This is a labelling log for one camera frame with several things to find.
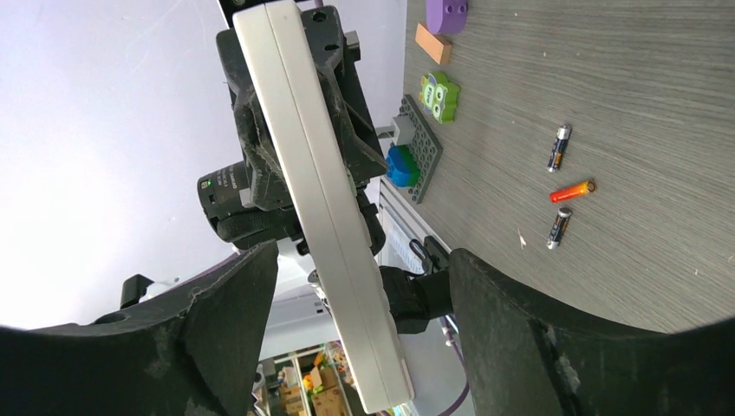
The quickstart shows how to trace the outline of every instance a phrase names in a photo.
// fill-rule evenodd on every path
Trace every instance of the blue block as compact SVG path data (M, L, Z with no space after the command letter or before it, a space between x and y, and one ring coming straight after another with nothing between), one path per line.
M388 162L387 176L394 185L405 188L416 185L419 179L419 170L408 149L401 148L402 146L392 146L388 150L388 156L386 157Z

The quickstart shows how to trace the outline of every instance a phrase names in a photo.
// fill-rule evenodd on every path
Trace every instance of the battery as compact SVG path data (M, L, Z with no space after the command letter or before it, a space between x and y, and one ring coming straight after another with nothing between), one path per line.
M576 184L550 193L549 199L551 202L556 204L557 202L566 201L567 199L583 197L584 195L590 194L594 191L597 191L595 181L585 180L581 184Z
M546 166L549 172L553 173L559 170L564 152L567 150L567 144L569 144L569 135L571 133L572 127L569 124L564 124L556 130L556 142L554 143L554 147L551 148L551 157L549 158L549 164Z
M559 208L559 212L556 214L556 220L554 226L551 227L549 238L546 239L546 247L549 250L554 250L562 242L564 232L567 230L569 225L569 218L572 216L572 210L569 208Z

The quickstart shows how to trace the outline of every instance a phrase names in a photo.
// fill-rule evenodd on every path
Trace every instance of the white power strip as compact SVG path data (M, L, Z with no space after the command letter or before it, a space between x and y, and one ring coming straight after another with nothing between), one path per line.
M405 403L413 386L301 11L283 0L232 20L362 406L376 413Z

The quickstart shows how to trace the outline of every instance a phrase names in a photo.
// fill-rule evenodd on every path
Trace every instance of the wooden table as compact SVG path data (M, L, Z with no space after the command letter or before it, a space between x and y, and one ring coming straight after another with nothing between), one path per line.
M415 96L439 69L413 40L425 3L408 0ZM462 87L457 119L430 122L444 154L419 214L451 247L613 321L674 331L733 315L735 7L688 3L471 1L441 68ZM568 203L548 250L549 192L588 178L599 191Z

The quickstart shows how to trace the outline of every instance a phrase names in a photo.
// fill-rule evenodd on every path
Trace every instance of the cable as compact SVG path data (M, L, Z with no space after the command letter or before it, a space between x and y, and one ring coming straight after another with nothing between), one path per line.
M462 389L462 393L459 394L459 397L449 407L447 407L444 412L439 413L438 415L449 416L450 414L456 412L457 409L462 406L462 403L465 402L465 399L467 399L467 396L470 394L470 382L466 379L467 368L465 367L465 357L463 357L462 352L459 351L457 342L454 340L454 334L452 333L453 329L450 327L449 320L446 316L441 318L441 330L442 332L444 332L447 345L450 345L452 349L454 349L454 353L457 354L459 363L462 364L462 369L465 370L465 388Z

